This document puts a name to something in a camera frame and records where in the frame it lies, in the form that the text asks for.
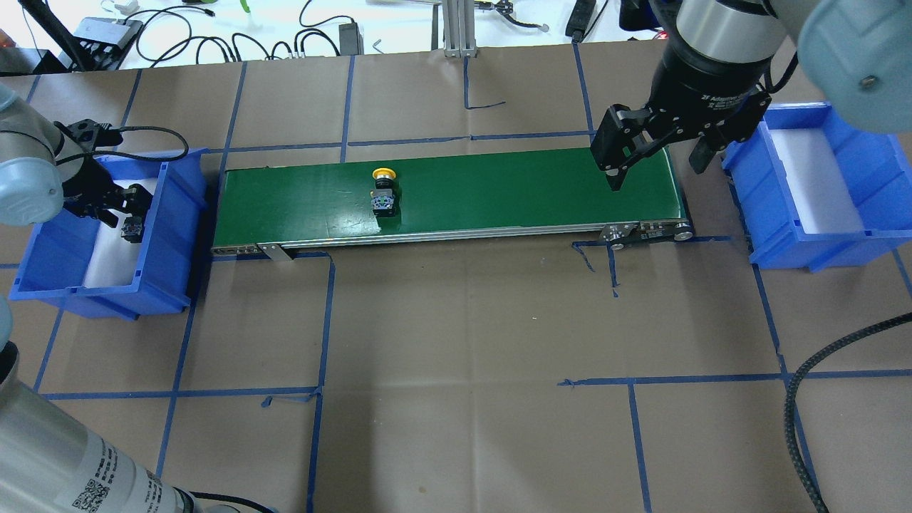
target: table surface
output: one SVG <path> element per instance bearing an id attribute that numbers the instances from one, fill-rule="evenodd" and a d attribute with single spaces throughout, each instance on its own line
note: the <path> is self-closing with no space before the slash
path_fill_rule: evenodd
<path id="1" fill-rule="evenodd" d="M 215 190 L 230 169 L 585 147 L 607 105 L 646 99 L 663 45 L 0 81 L 54 120 L 181 132 L 212 149 Z M 819 98 L 801 72 L 776 96 Z M 912 307 L 912 249 L 815 275 L 752 267 L 718 159 L 695 175 L 691 146 L 671 156 L 692 242 L 611 252 L 575 234 L 215 258 L 178 315 L 15 303 L 20 376 L 166 481 L 281 511 L 813 511 L 785 449 L 783 382 L 830 341 Z M 122 145 L 174 147 L 145 133 Z M 0 287 L 27 238 L 0 227 Z M 912 503 L 910 369 L 897 329 L 803 385 L 802 440 L 833 511 Z"/>

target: wire bundle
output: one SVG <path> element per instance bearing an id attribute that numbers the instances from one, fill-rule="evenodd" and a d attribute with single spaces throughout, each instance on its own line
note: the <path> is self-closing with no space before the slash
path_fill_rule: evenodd
<path id="1" fill-rule="evenodd" d="M 274 59 L 279 59 L 279 58 L 305 57 L 306 56 L 305 42 L 310 37 L 317 37 L 317 38 L 325 40 L 332 47 L 333 53 L 335 53 L 337 56 L 340 55 L 339 49 L 338 49 L 338 46 L 336 45 L 336 43 L 332 40 L 331 37 L 329 37 L 326 34 L 326 32 L 324 32 L 323 30 L 320 30 L 318 27 L 322 26 L 326 23 L 329 23 L 333 20 L 337 20 L 337 19 L 346 19 L 351 23 L 355 23 L 355 19 L 352 18 L 351 16 L 340 15 L 340 16 L 329 17 L 328 19 L 325 19 L 325 20 L 323 20 L 319 23 L 313 24 L 313 25 L 306 24 L 304 21 L 304 13 L 305 13 L 305 10 L 307 9 L 307 7 L 312 2 L 313 2 L 313 0 L 307 0 L 307 2 L 304 4 L 304 7 L 301 8 L 301 12 L 298 15 L 298 22 L 301 25 L 302 29 L 299 30 L 295 34 L 294 38 L 292 39 L 291 44 L 289 44 L 286 41 L 278 41 L 273 45 L 271 51 L 267 50 L 266 46 L 264 46 L 255 37 L 252 37 L 243 32 L 233 33 L 230 37 L 230 42 L 228 40 L 225 40 L 223 37 L 218 37 L 218 36 L 194 35 L 193 26 L 192 26 L 192 23 L 190 22 L 190 20 L 186 16 L 184 16 L 180 13 L 177 13 L 175 11 L 177 11 L 178 9 L 185 9 L 185 10 L 203 13 L 209 17 L 215 17 L 215 12 L 212 11 L 212 9 L 198 7 L 196 5 L 175 5 L 175 6 L 171 6 L 171 7 L 165 7 L 163 9 L 144 9 L 144 10 L 137 11 L 137 12 L 127 16 L 126 18 L 123 19 L 122 23 L 126 24 L 128 21 L 130 21 L 132 18 L 134 18 L 136 16 L 152 13 L 152 16 L 148 20 L 146 20 L 145 25 L 143 25 L 142 29 L 137 34 L 136 43 L 135 43 L 136 53 L 141 58 L 144 58 L 144 59 L 148 60 L 149 62 L 151 62 L 150 68 L 155 68 L 162 62 L 166 62 L 166 61 L 176 58 L 184 50 L 186 50 L 191 45 L 191 43 L 194 41 L 199 41 L 199 45 L 197 45 L 197 48 L 196 48 L 196 59 L 195 59 L 196 64 L 200 64 L 200 55 L 202 54 L 202 48 L 206 45 L 216 45 L 219 48 L 219 50 L 222 52 L 222 58 L 223 58 L 224 62 L 239 62 L 239 61 L 244 60 L 244 58 L 241 55 L 241 49 L 238 47 L 238 38 L 247 39 L 248 41 L 254 43 L 263 52 L 264 58 L 266 60 L 274 60 Z M 145 34 L 146 30 L 149 28 L 149 25 L 151 25 L 152 21 L 154 21 L 156 18 L 159 18 L 160 16 L 178 17 L 187 26 L 187 37 L 185 37 L 181 41 L 178 41 L 173 46 L 169 47 L 160 56 L 153 58 L 142 51 L 142 49 L 140 47 L 140 41 L 142 40 L 142 36 Z M 282 49 L 285 50 L 284 57 L 280 57 Z"/>

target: black cable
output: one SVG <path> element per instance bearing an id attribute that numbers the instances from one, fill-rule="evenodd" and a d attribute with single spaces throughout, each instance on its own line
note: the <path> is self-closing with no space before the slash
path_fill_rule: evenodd
<path id="1" fill-rule="evenodd" d="M 177 155 L 173 155 L 171 157 L 147 157 L 145 155 L 137 155 L 135 153 L 126 153 L 126 152 L 114 152 L 112 150 L 92 150 L 91 152 L 76 153 L 75 155 L 70 155 L 68 157 L 64 157 L 64 158 L 60 159 L 59 161 L 57 161 L 57 165 L 63 165 L 67 162 L 73 162 L 73 161 L 76 161 L 76 160 L 79 160 L 79 159 L 82 159 L 85 157 L 95 157 L 97 155 L 116 155 L 119 157 L 127 157 L 127 158 L 133 159 L 135 161 L 144 161 L 144 162 L 174 162 L 174 161 L 179 161 L 180 159 L 186 157 L 188 153 L 190 153 L 190 144 L 187 142 L 187 140 L 184 139 L 184 137 L 182 135 L 180 135 L 177 131 L 173 131 L 171 129 L 166 129 L 166 128 L 162 128 L 162 127 L 152 127 L 152 126 L 129 126 L 129 127 L 120 127 L 117 129 L 117 131 L 121 131 L 121 132 L 124 132 L 124 131 L 163 131 L 163 132 L 173 135 L 174 137 L 177 137 L 181 141 L 181 144 L 183 145 L 183 150 L 181 150 L 181 152 L 178 153 Z"/>
<path id="2" fill-rule="evenodd" d="M 38 51 L 38 42 L 35 40 L 35 33 L 32 32 L 32 24 L 28 23 L 28 16 L 26 16 L 26 9 L 22 8 L 22 19 L 26 21 L 26 27 L 28 28 L 28 35 L 32 37 L 32 44 L 35 45 L 35 57 L 38 59 L 38 68 L 36 68 L 36 75 L 40 75 L 45 72 L 45 61 L 41 58 L 41 52 Z"/>
<path id="3" fill-rule="evenodd" d="M 351 16 L 348 16 L 348 15 L 332 16 L 332 17 L 329 17 L 329 18 L 327 18 L 327 19 L 321 21 L 320 23 L 314 23 L 313 25 L 308 25 L 308 24 L 304 23 L 304 11 L 307 9 L 307 6 L 310 5 L 310 3 L 313 2 L 313 1 L 314 1 L 314 0 L 307 0 L 307 1 L 304 3 L 304 6 L 301 7 L 301 13 L 297 15 L 297 22 L 298 22 L 299 24 L 301 24 L 302 27 L 304 27 L 304 28 L 316 28 L 316 27 L 321 26 L 321 25 L 323 25 L 323 24 L 329 23 L 329 22 L 333 21 L 334 19 L 339 19 L 339 18 L 345 18 L 345 19 L 347 19 L 347 20 L 348 20 L 348 23 L 355 23 L 355 18 L 353 18 L 353 17 L 351 17 Z"/>
<path id="4" fill-rule="evenodd" d="M 538 25 L 537 23 L 525 23 L 525 22 L 517 20 L 516 18 L 514 18 L 506 13 L 502 13 L 501 11 L 497 11 L 497 12 L 500 13 L 501 16 L 503 16 L 503 19 L 509 21 L 513 25 L 521 26 L 522 28 L 542 28 L 542 26 Z"/>
<path id="5" fill-rule="evenodd" d="M 589 34 L 592 34 L 592 31 L 596 29 L 596 24 L 598 23 L 599 18 L 602 17 L 602 14 L 605 13 L 606 7 L 608 7 L 608 0 L 605 0 L 605 2 L 602 4 L 602 8 L 598 10 L 596 19 L 592 20 L 592 25 L 590 25 L 586 32 L 583 34 L 583 38 L 579 40 L 580 43 L 586 41 L 586 38 L 589 37 Z"/>
<path id="6" fill-rule="evenodd" d="M 149 68 L 155 68 L 156 66 L 159 65 L 159 63 L 164 62 L 164 61 L 166 61 L 166 60 L 168 60 L 168 59 L 170 59 L 170 58 L 173 58 L 174 56 L 168 57 L 168 54 L 170 54 L 172 51 L 176 50 L 180 45 L 189 44 L 190 41 L 196 41 L 196 40 L 198 40 L 198 39 L 214 39 L 215 42 L 218 43 L 219 45 L 224 45 L 226 48 L 228 48 L 228 51 L 227 51 L 226 53 L 228 54 L 229 58 L 226 59 L 225 62 L 229 62 L 229 61 L 232 61 L 232 60 L 236 60 L 236 59 L 234 58 L 234 54 L 231 52 L 231 45 L 229 45 L 229 44 L 228 44 L 228 41 L 225 41 L 225 40 L 222 39 L 221 37 L 215 37 L 215 36 L 191 36 L 191 37 L 187 37 L 186 39 L 183 39 L 182 41 L 178 41 L 173 47 L 170 47 L 170 48 L 168 48 L 167 50 L 165 50 L 164 53 L 161 54 L 161 57 L 156 58 L 156 59 L 154 59 L 154 60 L 151 61 L 152 64 L 149 66 Z M 177 50 L 176 53 L 177 53 L 177 54 L 180 54 L 182 51 L 183 51 L 183 48 Z"/>
<path id="7" fill-rule="evenodd" d="M 291 47 L 288 45 L 288 43 L 286 43 L 285 41 L 279 41 L 278 43 L 275 43 L 275 44 L 273 45 L 273 51 L 272 51 L 272 53 L 270 54 L 270 57 L 271 57 L 271 58 L 277 58 L 277 57 L 275 56 L 275 51 L 276 51 L 280 46 L 284 46 L 285 49 L 288 50 L 288 55 L 289 55 L 289 56 L 292 55 Z"/>
<path id="8" fill-rule="evenodd" d="M 798 449 L 798 441 L 795 435 L 795 398 L 798 395 L 798 386 L 801 384 L 804 377 L 807 376 L 807 373 L 827 356 L 830 356 L 843 347 L 858 342 L 865 337 L 869 337 L 881 331 L 890 330 L 891 328 L 906 324 L 910 321 L 912 321 L 912 312 L 883 322 L 878 322 L 873 326 L 868 326 L 851 335 L 847 335 L 819 350 L 814 356 L 807 359 L 807 361 L 802 363 L 801 367 L 798 368 L 798 371 L 795 372 L 794 376 L 789 381 L 789 385 L 785 392 L 784 406 L 785 445 L 788 447 L 789 456 L 792 457 L 792 465 L 795 467 L 795 472 L 798 474 L 798 478 L 801 479 L 804 489 L 807 490 L 807 495 L 814 503 L 817 513 L 829 513 L 829 509 L 827 509 L 826 504 L 824 503 L 824 498 L 820 495 L 820 488 L 811 479 L 811 473 L 808 472 L 807 466 L 802 459 L 801 451 Z"/>
<path id="9" fill-rule="evenodd" d="M 301 37 L 301 53 L 302 54 L 304 53 L 304 42 L 307 40 L 307 38 L 311 37 L 311 36 L 317 36 L 317 37 L 324 38 L 333 47 L 333 51 L 336 52 L 336 57 L 339 57 L 342 55 L 341 53 L 339 53 L 339 47 L 336 46 L 336 43 L 334 43 L 333 40 L 330 39 L 329 36 L 327 36 L 325 32 L 323 32 L 322 30 L 316 30 L 315 28 L 311 28 L 310 30 L 312 30 L 313 32 L 308 32 L 308 33 L 304 34 L 303 37 Z"/>
<path id="10" fill-rule="evenodd" d="M 249 498 L 242 497 L 233 497 L 230 495 L 222 494 L 209 494 L 205 492 L 190 492 L 194 497 L 201 498 L 205 500 L 217 500 L 219 502 L 230 502 L 232 504 L 240 504 L 241 506 L 247 506 L 250 509 L 259 511 L 260 513 L 274 513 L 272 509 L 263 506 L 257 502 L 253 502 Z"/>
<path id="11" fill-rule="evenodd" d="M 144 59 L 146 59 L 146 60 L 148 60 L 148 61 L 150 61 L 150 62 L 155 62 L 155 61 L 163 62 L 163 61 L 166 61 L 166 60 L 171 60 L 171 59 L 176 58 L 177 56 L 179 56 L 179 55 L 181 54 L 181 52 L 183 52 L 184 50 L 186 50 L 187 47 L 190 45 L 190 41 L 192 41 L 191 37 L 193 37 L 193 26 L 192 26 L 192 24 L 190 23 L 190 20 L 186 18 L 186 16 L 183 16 L 183 15 L 180 15 L 180 14 L 178 14 L 178 13 L 173 12 L 173 11 L 175 11 L 175 10 L 177 10 L 177 9 L 190 9 L 190 10 L 192 10 L 192 11 L 197 11 L 197 12 L 204 13 L 204 14 L 206 14 L 206 15 L 209 16 L 209 17 L 215 16 L 215 12 L 212 11 L 212 9 L 206 9 L 206 8 L 203 8 L 203 7 L 197 7 L 197 6 L 195 6 L 195 5 L 174 5 L 174 6 L 171 6 L 171 7 L 165 7 L 164 9 L 144 9 L 144 10 L 137 11 L 137 12 L 135 12 L 135 13 L 133 13 L 133 14 L 131 14 L 131 15 L 129 15 L 129 16 L 123 18 L 123 24 L 126 25 L 127 22 L 130 21 L 133 17 L 139 16 L 139 15 L 148 14 L 148 13 L 154 13 L 149 19 L 146 20 L 145 24 L 143 24 L 142 28 L 140 29 L 140 32 L 136 35 L 136 41 L 133 43 L 133 46 L 136 48 L 136 53 L 137 53 L 141 58 L 144 58 Z M 153 21 L 155 18 L 157 18 L 157 17 L 159 17 L 159 16 L 162 16 L 162 15 L 177 16 L 178 18 L 180 18 L 181 20 L 183 20 L 183 22 L 184 22 L 185 24 L 187 24 L 187 38 L 184 39 L 184 40 L 181 42 L 181 44 L 183 44 L 183 47 L 182 47 L 179 51 L 175 52 L 174 55 L 171 55 L 170 57 L 166 57 L 166 58 L 157 58 L 157 59 L 156 59 L 156 58 L 150 58 L 149 56 L 147 56 L 147 55 L 145 55 L 144 53 L 142 53 L 142 50 L 140 49 L 140 40 L 142 39 L 142 36 L 146 33 L 146 29 L 149 28 L 149 25 L 152 23 L 152 21 Z"/>
<path id="12" fill-rule="evenodd" d="M 225 62 L 231 62 L 233 60 L 236 60 L 234 58 L 234 55 L 231 55 L 231 56 L 228 55 L 231 52 L 231 49 L 228 48 L 228 50 L 226 51 L 225 48 L 222 46 L 222 43 L 219 42 L 220 39 L 221 39 L 220 37 L 213 37 L 213 36 L 207 36 L 207 37 L 202 38 L 202 41 L 200 41 L 200 45 L 198 47 L 196 47 L 196 63 L 197 64 L 200 64 L 200 53 L 202 52 L 202 46 L 209 42 L 215 43 L 215 45 L 222 51 L 222 58 L 224 59 Z"/>
<path id="13" fill-rule="evenodd" d="M 776 94 L 783 90 L 785 85 L 789 83 L 789 80 L 792 79 L 792 75 L 794 75 L 796 69 L 798 69 L 798 52 L 795 52 L 795 55 L 792 56 L 792 60 L 782 74 L 782 78 L 779 79 L 779 82 L 775 85 L 772 84 L 772 70 L 767 68 L 766 71 L 763 72 L 763 88 L 770 94 Z"/>
<path id="14" fill-rule="evenodd" d="M 236 39 L 238 36 L 240 36 L 240 37 L 245 37 L 245 38 L 247 38 L 247 39 L 250 39 L 250 40 L 253 41 L 254 43 L 256 43 L 256 45 L 257 45 L 261 50 L 263 50 L 263 53 L 266 54 L 266 58 L 269 58 L 269 51 L 266 50 L 266 47 L 264 47 L 262 43 L 260 43 L 259 41 L 257 41 L 256 39 L 254 39 L 254 38 L 252 38 L 252 37 L 250 37 L 250 36 L 247 36 L 247 35 L 246 35 L 245 33 L 243 33 L 243 32 L 235 32 L 234 34 L 231 34 L 231 44 L 232 44 L 232 46 L 234 47 L 234 54 L 237 56 L 237 59 L 238 59 L 238 60 L 243 60 L 243 59 L 241 58 L 241 50 L 238 49 L 238 47 L 237 47 L 237 41 L 235 41 L 235 39 Z"/>

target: qr code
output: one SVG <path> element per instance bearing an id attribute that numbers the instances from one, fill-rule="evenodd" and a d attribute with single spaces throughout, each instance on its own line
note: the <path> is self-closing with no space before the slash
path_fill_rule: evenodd
<path id="1" fill-rule="evenodd" d="M 95 479 L 90 479 L 86 483 L 86 489 L 73 501 L 73 508 L 88 513 L 97 513 L 101 507 L 101 501 L 108 496 L 110 487 L 104 487 Z"/>

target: floor tile grid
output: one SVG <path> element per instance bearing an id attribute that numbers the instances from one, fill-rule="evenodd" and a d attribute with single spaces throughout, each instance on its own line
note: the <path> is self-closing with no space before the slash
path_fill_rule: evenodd
<path id="1" fill-rule="evenodd" d="M 484 136 L 484 135 L 483 135 L 483 136 L 473 136 L 473 135 L 470 135 L 470 136 L 467 136 L 467 137 L 458 137 L 458 138 L 453 138 L 453 139 L 470 139 L 470 140 L 482 140 L 482 139 L 518 139 L 518 138 L 528 138 L 528 137 L 561 137 L 561 136 L 581 135 L 581 134 L 589 134 L 589 135 L 591 136 L 591 135 L 592 135 L 591 110 L 589 109 L 589 104 L 588 104 L 588 96 L 587 96 L 587 91 L 586 91 L 585 77 L 584 77 L 584 73 L 583 73 L 583 69 L 582 69 L 582 64 L 581 64 L 581 62 L 580 62 L 579 59 L 578 59 L 578 49 L 577 49 L 576 47 L 575 47 L 575 57 L 577 58 L 577 68 L 578 68 L 578 70 L 579 70 L 579 78 L 580 78 L 580 81 L 581 81 L 581 88 L 582 88 L 582 90 L 583 90 L 583 93 L 584 93 L 584 100 L 585 100 L 585 102 L 586 102 L 587 118 L 588 118 L 588 121 L 589 121 L 589 123 L 590 123 L 589 131 L 554 132 L 554 133 L 536 133 L 536 134 L 502 134 L 502 135 L 487 135 L 487 136 Z M 355 58 L 351 58 L 351 63 L 350 63 L 350 66 L 349 66 L 349 78 L 348 78 L 348 89 L 349 89 L 349 92 L 348 92 L 347 107 L 346 107 L 346 114 L 347 114 L 347 115 L 348 115 L 348 112 L 349 112 L 349 109 L 350 109 L 350 89 L 351 89 L 351 84 L 352 84 L 352 81 L 353 81 L 354 62 L 355 62 Z M 140 75 L 138 74 L 136 84 L 134 84 L 134 94 L 135 94 L 136 88 L 137 88 L 138 85 L 139 85 L 139 80 L 140 80 Z M 239 86 L 238 86 L 237 101 L 235 102 L 235 106 L 234 106 L 234 112 L 233 112 L 233 118 L 232 118 L 232 127 L 233 127 L 234 121 L 235 121 L 235 119 L 236 119 L 237 102 L 240 101 L 240 92 L 241 92 L 241 88 L 243 87 L 243 83 L 244 83 L 244 72 L 242 71 L 241 80 L 240 80 L 240 83 L 239 83 Z M 35 89 L 36 89 L 36 87 L 37 87 L 37 84 L 38 84 L 38 79 L 35 81 L 35 83 L 33 83 L 32 89 L 31 89 L 31 91 L 30 91 L 30 93 L 29 93 L 29 99 L 31 99 L 31 97 L 33 96 L 33 94 L 34 94 L 34 92 L 35 92 Z M 469 87 L 468 75 L 466 75 L 465 87 L 466 87 L 466 88 Z M 130 97 L 130 104 L 132 103 L 132 100 L 133 100 L 133 95 L 131 95 L 131 97 Z M 126 117 L 129 115 L 130 104 L 128 105 L 128 111 L 125 112 L 125 114 L 124 114 L 124 119 L 126 119 Z M 344 156 L 344 148 L 347 147 L 348 145 L 352 145 L 352 146 L 354 146 L 354 145 L 365 145 L 365 146 L 366 146 L 366 145 L 371 145 L 371 144 L 398 144 L 398 143 L 438 142 L 438 141 L 443 141 L 443 140 L 407 140 L 407 141 L 403 140 L 403 141 L 364 141 L 364 142 L 348 142 L 348 141 L 346 140 L 346 137 L 345 137 L 346 134 L 347 134 L 347 126 L 346 126 L 345 132 L 344 132 L 344 134 L 343 134 L 343 141 L 342 141 L 341 143 L 338 143 L 338 144 L 336 144 L 336 143 L 326 143 L 326 144 L 320 144 L 320 145 L 301 145 L 301 146 L 302 146 L 302 147 L 311 147 L 311 146 L 314 146 L 314 147 L 337 147 L 337 146 L 338 146 L 338 147 L 341 147 L 341 148 L 343 148 L 343 152 L 342 152 L 342 156 L 341 156 L 340 160 L 344 161 L 344 158 L 345 158 L 345 156 Z M 226 158 L 227 158 L 227 153 L 228 153 L 228 152 L 242 152 L 242 151 L 253 151 L 253 150 L 254 150 L 254 149 L 246 149 L 246 148 L 244 148 L 244 149 L 233 149 L 233 148 L 231 148 L 231 144 L 230 144 L 231 136 L 232 136 L 232 130 L 229 130 L 229 132 L 228 132 L 228 138 L 227 138 L 227 141 L 226 141 L 226 144 L 225 144 L 225 148 L 224 148 L 224 149 L 221 149 L 221 150 L 215 151 L 215 152 L 221 152 L 221 153 L 223 154 L 222 166 L 221 166 L 221 168 L 220 168 L 220 175 L 222 175 L 222 174 L 224 173 L 224 167 L 225 167 L 225 162 L 226 162 Z M 264 147 L 264 148 L 257 148 L 256 150 L 285 150 L 285 149 L 289 149 L 289 148 L 291 148 L 291 146 Z M 698 241 L 694 241 L 694 242 L 708 242 L 708 241 L 710 241 L 710 240 L 713 240 L 713 237 L 706 237 L 706 238 L 708 239 L 708 240 L 706 240 L 706 241 L 698 240 Z M 582 244 L 584 244 L 585 246 L 594 246 L 594 245 L 598 245 L 599 243 L 594 243 L 594 244 L 593 244 L 593 243 L 591 243 L 590 241 L 585 241 L 585 242 L 582 243 Z M 608 254 L 609 254 L 609 258 L 613 256 L 613 255 L 612 255 L 612 252 L 610 251 L 610 249 L 608 249 Z M 894 255 L 895 255 L 895 258 L 896 258 L 897 265 L 899 266 L 900 272 L 902 273 L 904 279 L 906 280 L 907 286 L 908 286 L 909 289 L 910 289 L 910 294 L 912 294 L 912 284 L 910 284 L 909 281 L 908 281 L 908 274 L 907 274 L 907 272 L 906 272 L 906 270 L 905 270 L 905 267 L 903 266 L 902 260 L 901 260 L 901 258 L 899 257 L 898 253 L 895 252 Z M 222 259 L 226 259 L 226 258 L 224 258 L 224 257 L 222 257 L 222 258 L 214 258 L 213 260 L 222 260 Z M 17 267 L 17 264 L 5 264 L 4 266 L 5 266 L 5 268 L 16 268 L 16 267 Z M 333 277 L 334 274 L 335 274 L 335 267 L 334 267 L 334 266 L 331 266 L 331 268 L 330 268 L 330 285 L 332 284 L 332 277 Z M 762 277 L 760 276 L 759 269 L 756 269 L 756 276 L 757 276 L 757 279 L 758 279 L 758 287 L 760 288 L 761 294 L 762 294 L 762 296 L 763 296 L 763 298 L 764 298 L 764 301 L 765 301 L 765 295 L 763 294 L 763 290 L 762 290 Z M 613 282 L 614 282 L 614 283 L 617 282 L 617 279 L 616 279 L 616 277 L 614 277 L 614 275 L 613 275 Z M 327 314 L 326 320 L 328 321 L 329 315 L 330 315 L 330 312 L 331 312 L 331 294 L 332 294 L 332 288 L 331 288 L 331 287 L 329 288 L 327 294 L 328 294 L 328 297 L 327 297 L 327 304 L 326 304 L 326 314 Z M 773 334 L 773 336 L 774 336 L 774 331 L 773 331 L 773 330 L 774 330 L 774 324 L 772 324 L 772 314 L 771 314 L 771 312 L 769 311 L 768 306 L 766 307 L 766 311 L 767 311 L 768 319 L 769 319 L 770 322 L 771 322 L 771 334 Z M 186 340 L 189 339 L 189 334 L 190 334 L 191 330 L 192 330 L 192 313 L 191 313 L 191 316 L 188 318 L 187 333 L 185 334 L 185 339 L 186 339 Z M 324 343 L 325 343 L 325 344 L 328 342 L 328 332 L 329 332 L 329 330 L 328 330 L 328 323 L 327 323 L 327 325 L 326 325 L 326 327 L 325 327 L 325 340 L 324 340 Z M 50 340 L 49 343 L 48 343 L 48 351 L 47 351 L 47 354 L 46 354 L 46 359 L 47 359 L 47 357 L 48 357 L 49 354 L 50 354 L 50 349 L 51 349 L 51 347 L 52 347 L 52 345 L 53 345 L 53 340 L 54 340 L 54 338 L 55 338 L 55 337 L 54 337 L 54 334 L 52 333 L 51 340 Z M 181 356 L 183 356 L 183 354 L 185 353 L 185 350 L 186 350 L 185 345 L 186 345 L 186 342 L 185 342 L 185 344 L 184 344 L 184 347 L 181 349 L 181 353 L 182 353 Z M 322 359 L 322 361 L 321 361 L 321 371 L 320 371 L 320 380 L 321 380 L 321 382 L 325 382 L 325 378 L 326 378 L 326 374 L 325 374 L 326 362 L 325 362 L 325 359 L 326 359 L 326 345 L 324 346 L 324 356 L 323 356 L 323 359 Z M 636 412 L 636 391 L 635 391 L 635 385 L 636 385 L 636 384 L 645 384 L 645 383 L 675 383 L 675 382 L 735 382 L 735 381 L 766 381 L 766 380 L 776 380 L 776 379 L 787 380 L 788 377 L 789 377 L 789 374 L 788 374 L 788 372 L 784 369 L 784 363 L 783 363 L 782 360 L 781 360 L 781 363 L 782 363 L 782 366 L 783 366 L 783 372 L 782 372 L 782 374 L 779 374 L 779 375 L 777 375 L 777 374 L 754 374 L 754 375 L 732 375 L 732 376 L 672 376 L 672 377 L 642 377 L 642 378 L 595 378 L 595 379 L 581 380 L 581 381 L 579 381 L 579 382 L 569 382 L 569 381 L 567 381 L 567 382 L 562 382 L 562 383 L 559 383 L 559 384 L 560 384 L 560 385 L 571 385 L 571 386 L 578 386 L 578 385 L 611 385 L 611 384 L 616 384 L 616 385 L 625 385 L 625 386 L 628 387 L 628 390 L 629 390 L 629 393 L 630 393 L 630 407 L 631 407 L 631 416 L 632 416 L 632 419 L 633 419 L 633 429 L 634 429 L 634 433 L 635 433 L 635 439 L 636 439 L 636 441 L 637 441 L 637 460 L 638 460 L 639 463 L 640 463 L 641 479 L 642 479 L 642 485 L 643 485 L 644 508 L 645 508 L 646 511 L 650 511 L 650 510 L 651 510 L 651 507 L 650 507 L 649 502 L 648 502 L 648 484 L 647 484 L 647 479 L 646 479 L 646 477 L 647 477 L 647 476 L 646 476 L 646 467 L 645 467 L 645 462 L 644 462 L 643 459 L 642 459 L 642 454 L 643 454 L 643 452 L 642 452 L 642 441 L 641 441 L 640 437 L 637 436 L 637 435 L 638 435 L 638 416 L 637 416 L 637 412 Z M 179 370 L 177 371 L 176 374 L 177 374 L 177 375 L 176 375 L 176 377 L 175 377 L 175 390 L 172 390 L 172 391 L 170 391 L 170 392 L 167 392 L 167 391 L 159 391 L 159 392 L 85 393 L 85 394 L 65 394 L 65 393 L 63 393 L 63 394 L 47 394 L 46 397 L 51 398 L 51 399 L 77 399 L 77 398 L 79 398 L 79 399 L 89 399 L 89 398 L 106 399 L 106 398 L 170 397 L 171 400 L 172 400 L 172 406 L 171 406 L 171 408 L 169 409 L 169 422 L 168 422 L 168 426 L 169 426 L 169 427 L 170 427 L 171 418 L 172 418 L 172 415 L 173 415 L 173 402 L 176 400 L 177 397 L 193 397 L 193 396 L 206 396 L 206 395 L 261 395 L 261 394 L 272 394 L 272 393 L 275 393 L 275 394 L 279 394 L 279 393 L 313 393 L 313 394 L 316 395 L 317 404 L 321 404 L 321 403 L 322 403 L 322 398 L 321 398 L 321 396 L 320 396 L 320 394 L 319 394 L 319 392 L 320 392 L 320 390 L 321 390 L 321 387 L 322 387 L 322 383 L 321 383 L 321 384 L 318 384 L 317 387 L 300 387 L 300 388 L 286 388 L 286 389 L 246 389 L 246 390 L 223 390 L 223 391 L 180 391 L 180 390 L 176 390 L 177 388 L 179 388 L 179 381 L 180 381 L 180 366 L 179 366 Z M 909 370 L 897 370 L 897 371 L 868 371 L 868 372 L 818 372 L 818 373 L 812 373 L 811 376 L 809 376 L 809 378 L 810 378 L 810 379 L 815 379 L 815 378 L 821 379 L 821 378 L 853 378 L 853 377 L 887 377 L 887 376 L 896 376 L 896 375 L 912 375 L 912 371 L 909 371 Z M 36 389 L 37 389 L 39 386 L 40 386 L 40 377 L 39 377 L 39 381 L 36 383 Z M 163 448 L 163 449 L 164 449 L 164 448 L 166 447 L 166 445 L 167 445 L 167 441 L 166 441 L 166 438 L 167 438 L 167 431 L 168 431 L 168 428 L 166 427 L 166 433 L 165 433 L 165 436 L 163 436 L 163 440 L 162 440 L 162 448 Z M 318 443 L 318 437 L 319 437 L 318 423 L 315 422 L 315 429 L 314 429 L 314 445 L 315 445 L 314 449 L 315 449 L 315 450 L 312 452 L 312 460 L 313 460 L 313 461 L 312 461 L 312 466 L 316 463 L 316 444 Z M 161 452 L 161 454 L 160 454 L 160 465 L 159 465 L 159 469 L 158 469 L 159 472 L 161 472 L 161 465 L 163 465 L 163 457 L 164 457 L 164 450 L 162 450 L 162 452 Z M 311 504 L 311 502 L 310 502 L 310 500 L 309 500 L 311 497 L 312 497 L 312 486 L 309 486 L 309 487 L 308 487 L 308 510 L 312 510 L 312 504 Z"/>

